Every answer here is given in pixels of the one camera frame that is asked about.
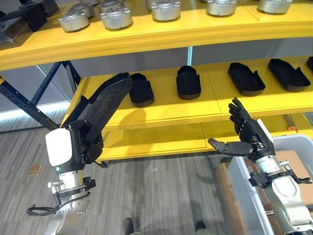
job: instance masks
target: person's foot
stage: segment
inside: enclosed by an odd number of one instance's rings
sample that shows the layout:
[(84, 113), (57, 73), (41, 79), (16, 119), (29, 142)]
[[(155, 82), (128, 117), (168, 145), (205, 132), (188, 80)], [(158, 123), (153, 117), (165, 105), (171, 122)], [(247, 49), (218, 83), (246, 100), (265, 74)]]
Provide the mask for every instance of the person's foot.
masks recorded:
[(133, 225), (132, 219), (130, 218), (124, 219), (123, 228), (124, 228), (125, 235), (132, 234), (134, 232), (134, 225)]
[(198, 230), (200, 230), (200, 229), (206, 229), (206, 226), (205, 226), (205, 224), (204, 224), (203, 221), (198, 221), (198, 222), (196, 223), (196, 231), (198, 231)]

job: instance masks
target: shelf board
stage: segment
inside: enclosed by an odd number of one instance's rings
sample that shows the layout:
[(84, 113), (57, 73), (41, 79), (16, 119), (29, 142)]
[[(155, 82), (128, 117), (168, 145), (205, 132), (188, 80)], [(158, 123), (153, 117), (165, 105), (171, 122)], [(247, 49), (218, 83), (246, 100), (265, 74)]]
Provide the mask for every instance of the shelf board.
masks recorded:
[[(176, 86), (178, 68), (141, 71), (150, 81), (155, 97), (154, 103), (146, 108), (136, 108), (127, 95), (106, 125), (105, 130), (195, 123), (201, 122), (203, 117), (220, 114), (221, 111), (204, 66), (195, 66), (195, 69), (200, 74), (202, 91), (200, 97), (194, 100), (183, 100), (178, 97)], [(76, 106), (81, 94), (90, 97), (110, 77), (86, 78), (79, 85), (67, 114), (71, 113), (73, 107)]]
[[(194, 66), (201, 78), (201, 95), (194, 100), (182, 100), (177, 95), (178, 68), (141, 71), (150, 81), (154, 103), (146, 108), (132, 105), (129, 95), (105, 127), (105, 131), (162, 127), (168, 125), (228, 120), (228, 104), (238, 97), (253, 117), (291, 114), (313, 109), (313, 74), (305, 65), (307, 57), (287, 58), (294, 66), (301, 66), (311, 85), (303, 92), (285, 91), (267, 69), (269, 59), (243, 61), (258, 70), (266, 89), (258, 96), (244, 97), (236, 90), (227, 70), (229, 63)], [(81, 95), (89, 98), (112, 75), (84, 78), (73, 97), (64, 119), (72, 112)]]
[(269, 59), (239, 61), (252, 71), (257, 70), (266, 88), (254, 97), (241, 95), (228, 74), (229, 63), (206, 66), (209, 80), (222, 114), (228, 113), (228, 104), (237, 97), (252, 116), (269, 116), (313, 111), (313, 73), (306, 65), (307, 57), (282, 58), (294, 68), (300, 67), (311, 82), (304, 91), (286, 91), (268, 69)]
[[(302, 114), (293, 114), (298, 134), (313, 138), (312, 126)], [(272, 136), (297, 134), (288, 131), (283, 116), (263, 117)], [(98, 162), (104, 160), (151, 157), (168, 154), (211, 151), (208, 138), (219, 141), (238, 141), (233, 123), (229, 120), (194, 123), (144, 129), (117, 130), (102, 133), (104, 146)]]
[(234, 15), (221, 18), (207, 15), (203, 2), (181, 0), (181, 17), (168, 23), (154, 22), (142, 0), (124, 2), (132, 10), (134, 24), (120, 31), (106, 30), (95, 7), (96, 16), (88, 28), (65, 33), (58, 19), (71, 4), (61, 5), (61, 11), (22, 46), (0, 51), (1, 70), (190, 45), (313, 35), (312, 3), (307, 0), (293, 2), (285, 15), (260, 13), (257, 2), (247, 0), (239, 3)]

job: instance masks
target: wall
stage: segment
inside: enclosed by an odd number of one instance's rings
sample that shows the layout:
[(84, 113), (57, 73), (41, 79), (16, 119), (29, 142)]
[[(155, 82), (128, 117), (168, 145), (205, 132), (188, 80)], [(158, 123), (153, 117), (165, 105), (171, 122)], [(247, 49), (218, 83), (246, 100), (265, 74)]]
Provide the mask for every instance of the wall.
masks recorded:
[[(59, 4), (72, 0), (57, 0)], [(9, 12), (18, 8), (18, 0), (0, 0), (0, 9)], [(312, 55), (313, 38), (275, 39), (250, 42), (237, 42), (194, 47), (193, 64), (217, 63), (244, 59), (272, 58), (282, 56)], [(72, 63), (81, 76), (115, 74), (170, 67), (186, 64), (187, 48), (148, 51), (131, 54), (95, 57), (73, 60)], [(40, 65), (44, 73), (52, 64)], [(45, 75), (36, 66), (15, 70), (1, 71), (5, 79), (31, 99)], [(52, 103), (71, 99), (67, 74), (60, 68), (42, 97), (39, 104)], [(16, 109), (5, 97), (0, 95), (0, 112)]]

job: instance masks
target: black box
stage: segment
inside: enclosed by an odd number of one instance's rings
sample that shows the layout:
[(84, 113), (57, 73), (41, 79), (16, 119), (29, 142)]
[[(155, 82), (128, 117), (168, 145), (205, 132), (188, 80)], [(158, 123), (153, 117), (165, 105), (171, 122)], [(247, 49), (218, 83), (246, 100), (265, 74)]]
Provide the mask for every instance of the black box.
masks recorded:
[(28, 0), (23, 3), (22, 6), (20, 6), (20, 9), (23, 9), (24, 7), (34, 6), (36, 4), (41, 7), (47, 17), (52, 16), (59, 10), (58, 4), (55, 2), (55, 0)]
[(46, 15), (39, 5), (25, 7), (17, 11), (12, 11), (9, 14), (0, 17), (0, 22), (21, 16), (24, 17), (24, 19), (28, 22), (29, 26), (34, 32), (38, 31), (38, 29), (40, 29), (41, 26), (43, 26), (47, 22)]
[(0, 22), (0, 50), (19, 47), (33, 34), (23, 17)]

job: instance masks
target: screw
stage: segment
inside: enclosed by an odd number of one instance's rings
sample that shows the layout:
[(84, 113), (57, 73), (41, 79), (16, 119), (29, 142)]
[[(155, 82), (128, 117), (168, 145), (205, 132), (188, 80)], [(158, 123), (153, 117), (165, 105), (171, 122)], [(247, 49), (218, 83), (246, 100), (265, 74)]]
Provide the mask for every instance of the screw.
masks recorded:
[(52, 188), (52, 186), (59, 186), (60, 185), (60, 182), (49, 182), (48, 183), (48, 188)]

